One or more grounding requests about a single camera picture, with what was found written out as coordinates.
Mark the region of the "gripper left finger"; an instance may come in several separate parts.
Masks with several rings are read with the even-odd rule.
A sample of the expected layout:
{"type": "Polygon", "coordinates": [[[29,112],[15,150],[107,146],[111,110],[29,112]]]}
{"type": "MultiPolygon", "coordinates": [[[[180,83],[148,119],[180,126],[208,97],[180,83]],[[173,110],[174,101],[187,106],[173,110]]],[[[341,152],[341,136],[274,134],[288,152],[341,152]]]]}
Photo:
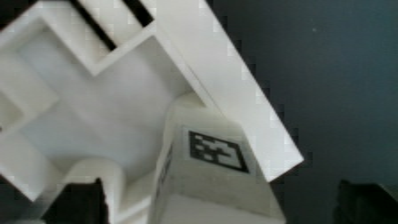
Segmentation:
{"type": "Polygon", "coordinates": [[[102,179],[66,185],[41,216],[47,224],[111,224],[102,179]]]}

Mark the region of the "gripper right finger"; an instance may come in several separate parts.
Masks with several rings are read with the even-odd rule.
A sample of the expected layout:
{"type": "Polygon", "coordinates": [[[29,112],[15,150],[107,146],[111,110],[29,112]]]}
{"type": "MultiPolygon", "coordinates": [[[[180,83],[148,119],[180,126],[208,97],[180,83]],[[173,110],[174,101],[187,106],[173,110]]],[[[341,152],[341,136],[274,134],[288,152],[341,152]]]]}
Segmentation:
{"type": "Polygon", "coordinates": [[[398,224],[398,185],[343,180],[336,201],[333,224],[398,224]]]}

